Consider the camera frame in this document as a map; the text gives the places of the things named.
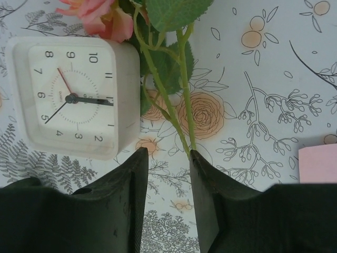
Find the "alarm clock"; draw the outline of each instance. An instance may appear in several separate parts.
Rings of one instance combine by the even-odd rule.
[[[6,46],[20,134],[33,149],[114,158],[140,132],[140,60],[94,37],[13,37]]]

